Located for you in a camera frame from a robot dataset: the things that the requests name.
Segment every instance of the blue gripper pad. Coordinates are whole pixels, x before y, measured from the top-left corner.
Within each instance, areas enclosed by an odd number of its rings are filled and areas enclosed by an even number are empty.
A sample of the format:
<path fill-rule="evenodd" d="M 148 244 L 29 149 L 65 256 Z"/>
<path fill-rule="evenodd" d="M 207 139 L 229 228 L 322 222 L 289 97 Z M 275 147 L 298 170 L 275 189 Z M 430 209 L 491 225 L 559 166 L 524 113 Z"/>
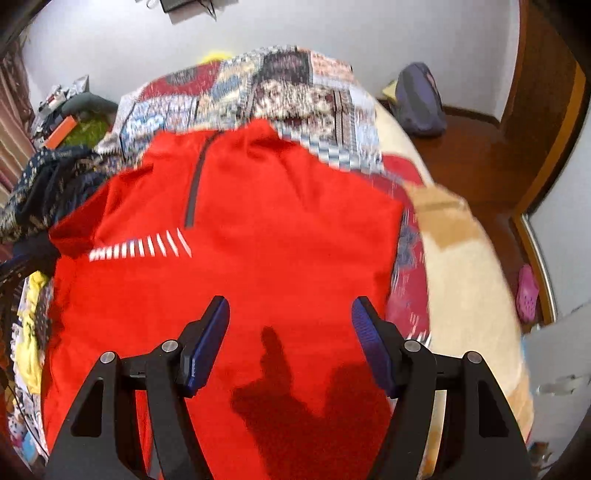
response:
<path fill-rule="evenodd" d="M 222 299 L 191 356 L 187 389 L 194 394 L 207 383 L 230 322 L 230 304 Z"/>
<path fill-rule="evenodd" d="M 351 316 L 353 328 L 357 333 L 365 358 L 371 367 L 374 380 L 390 396 L 394 393 L 392 361 L 374 323 L 359 299 L 353 302 Z"/>

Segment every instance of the wooden floor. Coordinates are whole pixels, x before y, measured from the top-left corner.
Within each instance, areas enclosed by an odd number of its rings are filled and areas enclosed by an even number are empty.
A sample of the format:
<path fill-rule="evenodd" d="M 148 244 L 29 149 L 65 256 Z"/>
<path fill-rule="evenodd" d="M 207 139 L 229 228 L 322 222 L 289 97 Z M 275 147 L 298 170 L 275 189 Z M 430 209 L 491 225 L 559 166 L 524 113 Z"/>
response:
<path fill-rule="evenodd" d="M 527 260 L 510 217 L 540 165 L 509 144 L 492 124 L 461 116 L 447 119 L 443 136 L 413 139 L 413 143 L 435 182 L 468 201 L 490 236 L 515 294 L 518 271 Z"/>

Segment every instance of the orange box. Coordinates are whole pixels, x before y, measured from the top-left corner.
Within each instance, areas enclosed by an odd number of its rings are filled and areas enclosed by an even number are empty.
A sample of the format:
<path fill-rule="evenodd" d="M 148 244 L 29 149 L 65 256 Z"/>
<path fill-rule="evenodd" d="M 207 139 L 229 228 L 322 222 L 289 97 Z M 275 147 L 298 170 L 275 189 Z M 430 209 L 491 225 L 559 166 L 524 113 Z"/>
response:
<path fill-rule="evenodd" d="M 60 123 L 60 125 L 53 131 L 43 146 L 51 149 L 57 148 L 59 144 L 64 141 L 64 138 L 66 138 L 68 134 L 74 130 L 76 125 L 78 125 L 78 122 L 74 119 L 74 117 L 71 115 L 67 116 L 64 118 L 64 121 Z"/>

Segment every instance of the bag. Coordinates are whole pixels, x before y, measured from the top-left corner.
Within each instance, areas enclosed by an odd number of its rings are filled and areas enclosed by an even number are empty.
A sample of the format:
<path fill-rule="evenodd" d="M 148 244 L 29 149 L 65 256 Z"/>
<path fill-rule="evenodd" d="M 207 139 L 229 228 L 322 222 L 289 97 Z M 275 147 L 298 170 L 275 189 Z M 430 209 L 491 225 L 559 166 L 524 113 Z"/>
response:
<path fill-rule="evenodd" d="M 422 62 L 411 63 L 384 89 L 390 110 L 409 135 L 435 137 L 447 128 L 435 79 Z"/>

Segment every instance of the yellow object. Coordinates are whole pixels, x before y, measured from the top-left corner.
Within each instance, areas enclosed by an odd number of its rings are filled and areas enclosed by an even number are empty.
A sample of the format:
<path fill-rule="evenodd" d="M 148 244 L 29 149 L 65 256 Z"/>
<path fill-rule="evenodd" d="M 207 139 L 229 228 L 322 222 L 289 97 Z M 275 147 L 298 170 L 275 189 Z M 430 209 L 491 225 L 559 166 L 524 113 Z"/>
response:
<path fill-rule="evenodd" d="M 398 84 L 398 80 L 394 80 L 390 82 L 390 84 L 382 90 L 382 93 L 386 96 L 388 100 L 391 102 L 396 103 L 396 85 Z"/>
<path fill-rule="evenodd" d="M 203 63 L 209 63 L 210 61 L 222 61 L 222 60 L 229 60 L 233 57 L 234 55 L 229 54 L 228 52 L 225 51 L 216 51 L 213 50 L 211 52 L 209 52 L 207 55 L 205 55 L 201 61 L 199 62 L 200 65 L 202 65 Z"/>
<path fill-rule="evenodd" d="M 41 364 L 35 337 L 35 310 L 39 293 L 47 281 L 48 278 L 41 272 L 29 276 L 25 309 L 18 312 L 22 322 L 22 342 L 17 343 L 15 362 L 31 394 L 41 394 Z"/>

